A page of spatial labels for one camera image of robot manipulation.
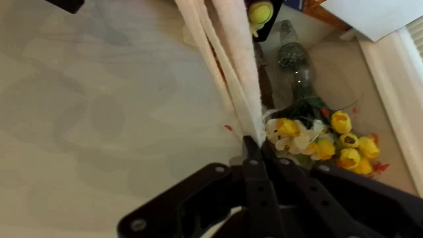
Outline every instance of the white cloth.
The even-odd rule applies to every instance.
[[[254,46],[244,0],[176,0],[240,136],[265,140]]]

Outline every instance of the yellow flower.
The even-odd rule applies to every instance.
[[[250,30],[258,37],[258,30],[265,26],[274,16],[274,5],[272,1],[257,1],[249,8]]]
[[[342,141],[343,146],[347,146],[347,148],[357,148],[360,144],[359,137],[355,133],[342,135],[340,141]]]
[[[335,154],[335,145],[328,139],[319,139],[315,144],[313,144],[313,146],[315,150],[313,158],[315,160],[330,160]]]
[[[282,136],[287,136],[287,137],[295,137],[295,136],[301,135],[301,129],[299,129],[298,124],[294,120],[290,120],[287,117],[280,119],[278,132]]]
[[[352,120],[344,111],[336,111],[331,119],[332,128],[339,133],[350,133],[354,128]]]
[[[360,164],[361,156],[355,148],[346,148],[342,150],[339,165],[346,169],[357,168]]]
[[[274,5],[270,1],[257,1],[249,8],[252,24],[266,24],[274,16]]]
[[[305,150],[303,150],[303,154],[314,154],[317,153],[317,143],[311,143]]]
[[[375,143],[373,137],[363,136],[360,137],[359,150],[364,157],[376,158],[381,154],[379,145]]]
[[[359,165],[352,170],[359,174],[371,174],[373,172],[373,166],[368,158],[361,158]]]

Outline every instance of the red petal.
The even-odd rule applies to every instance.
[[[379,133],[372,133],[372,137],[375,139],[375,143],[379,144],[380,143],[380,135]]]
[[[232,125],[229,125],[229,124],[225,124],[225,128],[227,128],[228,131],[231,131],[231,132],[235,131],[235,128],[233,128]]]
[[[330,116],[330,109],[328,108],[322,108],[322,113],[324,115],[324,116]]]
[[[388,168],[389,168],[389,164],[383,164],[380,161],[373,165],[373,169],[377,173],[385,172]]]

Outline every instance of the yellow tulip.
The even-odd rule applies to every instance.
[[[320,139],[314,144],[314,157],[318,160],[330,160],[335,154],[335,145],[328,139]]]
[[[381,154],[379,145],[375,143],[373,137],[363,136],[360,137],[359,150],[364,157],[376,158]]]
[[[272,1],[257,1],[249,6],[249,20],[252,24],[266,24],[274,16]]]
[[[298,124],[294,120],[290,120],[287,117],[282,117],[278,120],[278,132],[282,136],[287,136],[287,137],[295,137],[301,135],[301,129]]]
[[[274,5],[272,1],[257,1],[249,8],[250,31],[258,37],[258,30],[265,26],[274,16]]]
[[[342,150],[339,165],[346,169],[357,168],[360,164],[361,156],[355,148],[346,148]]]
[[[359,174],[371,174],[373,172],[373,166],[368,158],[361,158],[359,165],[352,170]]]
[[[344,133],[340,136],[343,146],[357,148],[360,145],[359,137],[355,133]]]
[[[336,111],[331,117],[332,128],[339,133],[350,133],[354,128],[352,120],[344,111]]]

